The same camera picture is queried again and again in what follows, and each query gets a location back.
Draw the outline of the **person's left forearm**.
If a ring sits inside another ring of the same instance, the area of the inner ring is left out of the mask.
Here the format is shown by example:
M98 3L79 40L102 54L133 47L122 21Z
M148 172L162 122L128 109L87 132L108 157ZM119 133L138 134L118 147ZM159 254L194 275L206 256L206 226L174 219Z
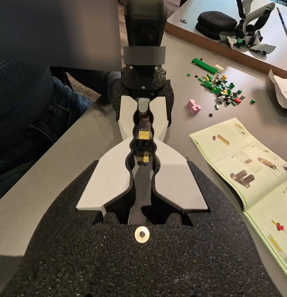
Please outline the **person's left forearm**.
M115 85L120 79L121 72L95 70L92 89L107 98L109 103L113 103Z

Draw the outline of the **grey desk with wooden edge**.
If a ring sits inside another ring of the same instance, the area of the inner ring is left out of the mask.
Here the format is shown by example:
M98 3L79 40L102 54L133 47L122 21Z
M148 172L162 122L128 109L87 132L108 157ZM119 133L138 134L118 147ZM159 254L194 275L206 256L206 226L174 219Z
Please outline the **grey desk with wooden edge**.
M185 2L171 17L168 18L165 31L182 40L220 54L241 65L248 66L265 74L272 69L279 77L287 79L287 34L282 20L287 28L287 7L277 6L270 14L264 27L260 30L263 43L276 46L267 55L249 51L223 42L207 38L195 28L198 16L204 11L220 11L236 20L240 20L237 3L234 0L190 0Z

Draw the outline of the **pink brick figure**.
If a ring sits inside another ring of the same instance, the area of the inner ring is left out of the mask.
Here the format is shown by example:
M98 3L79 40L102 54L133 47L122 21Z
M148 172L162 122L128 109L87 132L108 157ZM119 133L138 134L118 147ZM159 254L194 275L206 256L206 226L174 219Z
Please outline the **pink brick figure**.
M201 106L197 105L193 99L188 101L187 106L191 114L196 114L201 110Z

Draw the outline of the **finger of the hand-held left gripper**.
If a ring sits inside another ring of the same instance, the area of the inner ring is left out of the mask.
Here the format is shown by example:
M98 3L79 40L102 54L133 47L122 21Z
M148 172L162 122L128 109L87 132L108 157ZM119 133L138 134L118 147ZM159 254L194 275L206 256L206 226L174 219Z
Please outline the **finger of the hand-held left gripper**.
M156 97L149 102L149 111L152 114L151 127L153 138L164 140L168 128L167 109L165 97Z
M121 96L119 128L122 139L133 137L135 127L134 114L138 110L138 102L130 96Z

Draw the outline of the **black mesh chair back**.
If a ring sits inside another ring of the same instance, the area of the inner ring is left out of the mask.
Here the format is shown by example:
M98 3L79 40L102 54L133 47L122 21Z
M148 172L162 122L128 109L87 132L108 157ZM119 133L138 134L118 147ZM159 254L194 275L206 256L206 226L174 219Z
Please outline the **black mesh chair back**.
M213 40L220 40L220 33L232 31L237 26L236 19L219 11L205 11L197 18L196 30Z

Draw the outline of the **long black brick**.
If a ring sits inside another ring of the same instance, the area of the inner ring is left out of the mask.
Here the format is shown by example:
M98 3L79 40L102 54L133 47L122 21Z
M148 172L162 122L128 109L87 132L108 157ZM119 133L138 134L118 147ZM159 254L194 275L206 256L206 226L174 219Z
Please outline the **long black brick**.
M144 152L153 153L155 144L153 139L136 139L136 155L143 155Z

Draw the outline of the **person's dark sweater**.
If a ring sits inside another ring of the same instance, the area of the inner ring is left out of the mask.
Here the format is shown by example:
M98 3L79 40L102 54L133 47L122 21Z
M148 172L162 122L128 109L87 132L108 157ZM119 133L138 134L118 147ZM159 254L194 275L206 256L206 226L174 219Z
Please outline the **person's dark sweater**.
M0 58L0 137L20 133L39 119L53 89L49 66Z

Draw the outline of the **pile of small bricks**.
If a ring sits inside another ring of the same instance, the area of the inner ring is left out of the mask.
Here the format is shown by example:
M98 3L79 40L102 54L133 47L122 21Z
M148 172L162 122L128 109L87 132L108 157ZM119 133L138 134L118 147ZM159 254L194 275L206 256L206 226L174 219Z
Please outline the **pile of small bricks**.
M200 81L201 86L208 89L215 96L215 110L219 110L221 105L236 106L245 99L241 89L235 91L235 84L233 82L228 83L226 75L218 73L214 77L209 74L203 77L196 75L195 77Z

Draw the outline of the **person's blue jeans leg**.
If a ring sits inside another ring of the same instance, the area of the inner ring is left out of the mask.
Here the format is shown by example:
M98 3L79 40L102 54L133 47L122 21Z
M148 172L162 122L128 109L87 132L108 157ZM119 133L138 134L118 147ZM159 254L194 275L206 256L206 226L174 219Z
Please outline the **person's blue jeans leg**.
M0 199L89 109L92 101L53 77L54 93L44 115L0 152Z

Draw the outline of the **open instruction booklet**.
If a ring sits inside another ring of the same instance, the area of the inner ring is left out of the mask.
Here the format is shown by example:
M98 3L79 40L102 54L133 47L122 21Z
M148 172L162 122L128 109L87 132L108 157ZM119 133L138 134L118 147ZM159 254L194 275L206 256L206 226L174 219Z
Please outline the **open instruction booklet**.
M236 191L243 214L287 276L287 162L252 136L237 118L189 137Z

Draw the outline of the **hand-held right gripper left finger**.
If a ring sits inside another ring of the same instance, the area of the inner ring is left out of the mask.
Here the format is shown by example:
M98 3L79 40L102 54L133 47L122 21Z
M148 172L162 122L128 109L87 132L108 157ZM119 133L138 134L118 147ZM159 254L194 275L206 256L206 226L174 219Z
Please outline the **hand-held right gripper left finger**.
M76 206L78 210L106 212L107 203L128 189L130 172L125 161L133 139L128 137L100 158Z

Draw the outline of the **grey and yellow brick assembly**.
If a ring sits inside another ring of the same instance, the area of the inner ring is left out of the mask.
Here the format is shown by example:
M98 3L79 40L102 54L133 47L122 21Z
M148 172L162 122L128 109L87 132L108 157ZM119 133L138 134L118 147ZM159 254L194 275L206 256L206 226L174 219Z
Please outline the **grey and yellow brick assembly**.
M139 129L138 135L136 139L152 139L152 133L149 129ZM152 154L149 152L144 152L143 155L136 155L136 161L138 166L148 166L150 163L152 163Z

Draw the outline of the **crumpled white paper bag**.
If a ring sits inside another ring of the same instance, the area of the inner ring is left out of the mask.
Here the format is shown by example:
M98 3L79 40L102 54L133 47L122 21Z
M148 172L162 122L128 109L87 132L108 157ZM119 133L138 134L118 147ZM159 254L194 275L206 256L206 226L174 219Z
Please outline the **crumpled white paper bag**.
M287 109L287 79L274 75L271 69L268 77L274 84L276 97L280 106Z

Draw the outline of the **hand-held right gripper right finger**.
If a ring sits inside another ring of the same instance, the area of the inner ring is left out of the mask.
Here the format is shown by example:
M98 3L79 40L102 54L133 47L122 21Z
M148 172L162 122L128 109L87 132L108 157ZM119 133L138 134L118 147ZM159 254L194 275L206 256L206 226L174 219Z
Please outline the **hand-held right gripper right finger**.
M208 206L187 160L157 138L153 139L155 194L179 211L207 211Z

